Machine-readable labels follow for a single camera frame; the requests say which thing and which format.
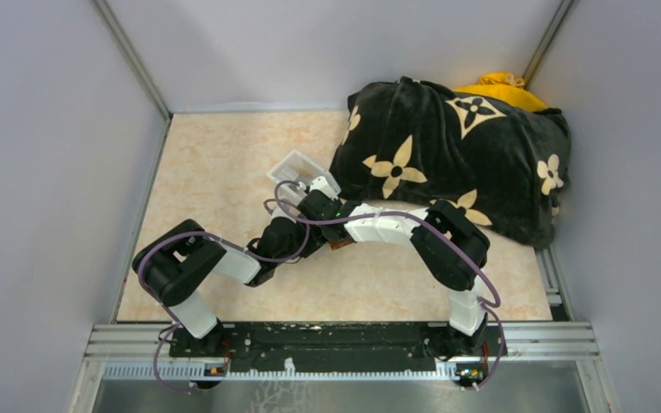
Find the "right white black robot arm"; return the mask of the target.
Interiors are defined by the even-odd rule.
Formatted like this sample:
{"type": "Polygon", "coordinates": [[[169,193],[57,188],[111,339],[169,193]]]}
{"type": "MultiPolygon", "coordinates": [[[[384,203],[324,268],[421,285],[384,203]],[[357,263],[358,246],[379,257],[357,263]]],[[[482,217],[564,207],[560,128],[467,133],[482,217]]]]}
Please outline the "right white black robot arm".
{"type": "Polygon", "coordinates": [[[389,243],[415,250],[448,290],[454,350],[473,354],[481,347],[486,319],[480,303],[486,280],[482,269],[490,241],[464,213],[445,202],[415,210],[342,202],[318,189],[300,202],[299,210],[330,243],[389,243]]]}

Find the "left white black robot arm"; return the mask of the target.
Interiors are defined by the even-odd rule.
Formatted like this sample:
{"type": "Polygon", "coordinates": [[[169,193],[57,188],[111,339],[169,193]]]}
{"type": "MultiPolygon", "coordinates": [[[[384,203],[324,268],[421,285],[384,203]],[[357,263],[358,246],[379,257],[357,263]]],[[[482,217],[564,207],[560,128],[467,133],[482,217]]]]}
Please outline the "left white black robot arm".
{"type": "Polygon", "coordinates": [[[319,228],[289,218],[272,218],[262,235],[244,247],[186,219],[140,250],[132,269],[141,287],[190,334],[192,348],[211,356],[221,350],[224,334],[198,292],[210,274],[258,287],[273,278],[283,263],[307,258],[325,244],[319,228]]]}

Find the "brown leather card holder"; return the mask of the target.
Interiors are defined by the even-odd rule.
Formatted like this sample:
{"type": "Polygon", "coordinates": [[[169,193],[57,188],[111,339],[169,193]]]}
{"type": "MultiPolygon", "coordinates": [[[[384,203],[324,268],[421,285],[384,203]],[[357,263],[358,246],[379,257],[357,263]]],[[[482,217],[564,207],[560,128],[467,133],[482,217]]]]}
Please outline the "brown leather card holder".
{"type": "Polygon", "coordinates": [[[329,242],[329,246],[332,250],[340,250],[341,248],[352,245],[353,243],[355,243],[355,241],[352,239],[344,239],[336,242],[329,242]]]}

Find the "white translucent plastic card box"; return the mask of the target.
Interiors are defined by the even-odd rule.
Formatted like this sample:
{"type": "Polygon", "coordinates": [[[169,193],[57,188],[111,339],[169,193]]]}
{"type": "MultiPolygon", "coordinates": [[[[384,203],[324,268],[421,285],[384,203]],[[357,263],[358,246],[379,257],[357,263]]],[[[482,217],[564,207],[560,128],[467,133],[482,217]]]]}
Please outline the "white translucent plastic card box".
{"type": "Polygon", "coordinates": [[[288,180],[301,182],[306,186],[309,186],[315,178],[323,176],[335,190],[336,194],[340,194],[341,192],[340,186],[326,168],[298,150],[290,151],[266,173],[266,176],[274,185],[288,180]]]}

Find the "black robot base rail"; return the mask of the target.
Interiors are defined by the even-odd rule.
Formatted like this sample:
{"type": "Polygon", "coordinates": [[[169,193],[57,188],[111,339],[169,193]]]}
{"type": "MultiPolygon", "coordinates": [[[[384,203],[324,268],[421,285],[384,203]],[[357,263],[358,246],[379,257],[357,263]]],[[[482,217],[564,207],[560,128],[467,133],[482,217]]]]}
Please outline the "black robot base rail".
{"type": "Polygon", "coordinates": [[[221,322],[202,338],[172,333],[176,358],[216,357],[232,373],[427,373],[460,358],[486,369],[508,353],[499,326],[485,318],[471,336],[446,322],[221,322]]]}

